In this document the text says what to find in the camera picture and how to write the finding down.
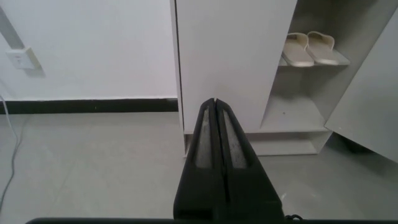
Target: slipper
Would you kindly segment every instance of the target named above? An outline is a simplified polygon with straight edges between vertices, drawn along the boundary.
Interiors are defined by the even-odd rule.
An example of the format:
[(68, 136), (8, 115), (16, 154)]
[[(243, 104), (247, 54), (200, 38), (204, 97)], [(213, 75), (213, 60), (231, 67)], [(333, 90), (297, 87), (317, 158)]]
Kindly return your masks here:
[(305, 51), (308, 47), (308, 36), (302, 33), (287, 34), (282, 57), (294, 67), (311, 67), (314, 61)]
[(308, 34), (307, 52), (316, 63), (324, 65), (338, 65), (338, 60), (333, 54), (335, 39), (332, 36), (311, 31)]

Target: electrical socket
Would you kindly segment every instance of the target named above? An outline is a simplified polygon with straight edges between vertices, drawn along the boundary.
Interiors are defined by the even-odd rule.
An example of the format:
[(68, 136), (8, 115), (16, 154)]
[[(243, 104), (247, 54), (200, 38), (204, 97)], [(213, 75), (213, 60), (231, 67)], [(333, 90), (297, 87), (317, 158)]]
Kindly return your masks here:
[(30, 47), (8, 50), (6, 54), (16, 69), (40, 68), (40, 63)]

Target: cable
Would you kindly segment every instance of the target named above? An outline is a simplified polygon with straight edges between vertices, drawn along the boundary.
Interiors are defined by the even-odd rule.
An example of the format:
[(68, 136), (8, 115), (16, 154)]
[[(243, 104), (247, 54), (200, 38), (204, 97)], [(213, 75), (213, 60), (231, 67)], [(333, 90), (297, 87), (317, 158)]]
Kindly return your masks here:
[(12, 178), (14, 178), (14, 174), (15, 174), (15, 157), (17, 155), (17, 151), (18, 151), (18, 148), (19, 148), (19, 145), (21, 144), (21, 142), (20, 142), (20, 139), (18, 138), (17, 133), (15, 132), (14, 127), (11, 124), (10, 117), (9, 117), (9, 114), (8, 114), (6, 101), (4, 100), (4, 98), (1, 95), (0, 95), (0, 98), (2, 100), (2, 105), (4, 107), (4, 111), (6, 112), (6, 118), (7, 118), (8, 126), (11, 128), (12, 133), (14, 134), (15, 139), (16, 139), (14, 151), (12, 152), (12, 158), (11, 158), (11, 176), (10, 176), (10, 179), (8, 180), (8, 183), (7, 183), (6, 187), (4, 188), (4, 190), (2, 192), (2, 195), (1, 195), (1, 201), (0, 201), (0, 214), (1, 214), (2, 204), (4, 202), (4, 198), (6, 196), (8, 187), (10, 186)]

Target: white cabinet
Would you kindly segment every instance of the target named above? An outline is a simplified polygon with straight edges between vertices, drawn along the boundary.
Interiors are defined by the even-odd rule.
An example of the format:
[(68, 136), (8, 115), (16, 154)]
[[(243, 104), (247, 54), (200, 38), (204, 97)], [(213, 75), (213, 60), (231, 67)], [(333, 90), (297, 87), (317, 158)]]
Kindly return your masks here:
[[(397, 0), (171, 2), (176, 15), (173, 21), (176, 26), (175, 54), (179, 56), (176, 58), (180, 68), (177, 73), (178, 100), (187, 145), (199, 107), (209, 98), (219, 98), (232, 107), (257, 155), (316, 154), (332, 131), (375, 151), (381, 146), (375, 141), (377, 135), (373, 140), (368, 136), (377, 132), (384, 136), (377, 139), (384, 142), (387, 138), (392, 139), (392, 129), (397, 125), (390, 113), (398, 109), (388, 103), (393, 104), (393, 96), (397, 95), (375, 104), (385, 106), (390, 113), (381, 110), (376, 113), (371, 105), (366, 105), (364, 108), (368, 113), (364, 117), (357, 116), (355, 121), (348, 118), (361, 109), (359, 101), (350, 103), (366, 91), (359, 90), (362, 82), (370, 86), (368, 91), (382, 89), (387, 84), (390, 85), (386, 90), (390, 92), (394, 87), (398, 89), (392, 72), (396, 69), (393, 62), (396, 60), (393, 57), (396, 46), (384, 46), (389, 48), (385, 53), (378, 47), (379, 42), (397, 39), (391, 36), (392, 31), (385, 34), (388, 27), (383, 32), (396, 11)], [(339, 65), (295, 68), (280, 57), (288, 32), (307, 33), (311, 30), (335, 38), (334, 54)], [(389, 35), (389, 39), (384, 40), (384, 35)], [(372, 65), (373, 73), (378, 67), (389, 72), (389, 75), (380, 77), (384, 81), (362, 75), (366, 73), (362, 70), (369, 70), (366, 67)], [(380, 116), (391, 121), (387, 127), (379, 123), (373, 130), (368, 127), (368, 132), (362, 134), (349, 128), (346, 130), (350, 134), (338, 129), (343, 129), (342, 123), (349, 126), (350, 121), (360, 123), (359, 120), (365, 118), (376, 123)], [(356, 128), (367, 125), (362, 123)], [(374, 144), (368, 144), (364, 138)], [(380, 153), (392, 157), (390, 152), (387, 153), (392, 144), (387, 144), (383, 148), (389, 149)]]
[(177, 0), (185, 133), (200, 105), (219, 98), (245, 131), (257, 131), (295, 1)]

